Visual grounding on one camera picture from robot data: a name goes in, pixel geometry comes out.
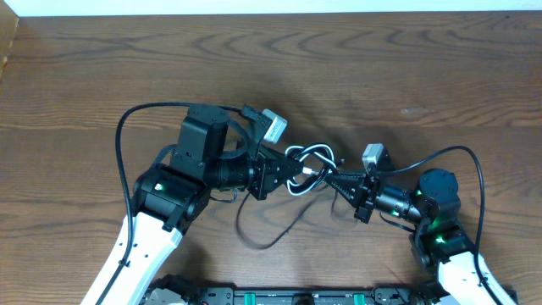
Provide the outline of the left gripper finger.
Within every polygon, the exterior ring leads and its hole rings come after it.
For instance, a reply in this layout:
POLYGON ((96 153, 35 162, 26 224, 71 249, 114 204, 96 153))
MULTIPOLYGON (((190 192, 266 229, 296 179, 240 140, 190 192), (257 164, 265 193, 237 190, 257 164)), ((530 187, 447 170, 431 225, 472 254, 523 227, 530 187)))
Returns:
POLYGON ((302 172, 302 162, 289 158, 273 148, 263 146, 262 155, 273 172, 281 174, 300 174, 302 172))
POLYGON ((302 169, 280 169, 272 173, 272 185, 271 190, 274 191, 279 188, 280 185, 299 186, 298 182, 295 182, 295 177, 302 173, 302 169))

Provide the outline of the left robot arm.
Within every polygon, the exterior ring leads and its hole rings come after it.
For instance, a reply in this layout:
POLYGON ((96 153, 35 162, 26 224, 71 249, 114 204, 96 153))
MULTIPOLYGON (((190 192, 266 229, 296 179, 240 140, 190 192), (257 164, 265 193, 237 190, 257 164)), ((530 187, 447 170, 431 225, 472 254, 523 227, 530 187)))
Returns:
POLYGON ((287 122, 269 109, 187 103, 177 143, 166 146, 130 189, 115 152, 127 214, 84 304, 137 304, 211 193, 247 191, 257 200, 301 173, 300 161, 270 148, 287 122))

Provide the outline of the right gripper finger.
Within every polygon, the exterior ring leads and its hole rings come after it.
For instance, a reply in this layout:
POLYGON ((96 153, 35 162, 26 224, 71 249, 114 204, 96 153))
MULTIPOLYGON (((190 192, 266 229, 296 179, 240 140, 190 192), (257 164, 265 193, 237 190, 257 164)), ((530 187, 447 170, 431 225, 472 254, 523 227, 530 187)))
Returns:
POLYGON ((332 177, 337 180, 365 180, 367 173, 364 170, 339 171, 333 174, 332 177))
POLYGON ((363 183, 362 179, 359 180, 337 180, 332 175, 327 176, 325 181, 328 185, 334 188, 352 207, 356 207, 358 195, 357 188, 363 183))

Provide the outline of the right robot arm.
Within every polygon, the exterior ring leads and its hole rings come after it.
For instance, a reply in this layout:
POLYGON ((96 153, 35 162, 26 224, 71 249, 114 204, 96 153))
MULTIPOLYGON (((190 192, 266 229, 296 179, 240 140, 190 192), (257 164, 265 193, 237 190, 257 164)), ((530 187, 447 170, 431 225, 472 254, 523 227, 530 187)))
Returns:
POLYGON ((515 304, 515 291, 504 289, 475 252, 458 219, 461 201, 454 174, 429 169, 415 188, 401 189, 377 175, 342 173, 325 178, 367 223, 374 211, 414 225, 411 251, 432 279, 410 295, 411 304, 515 304))

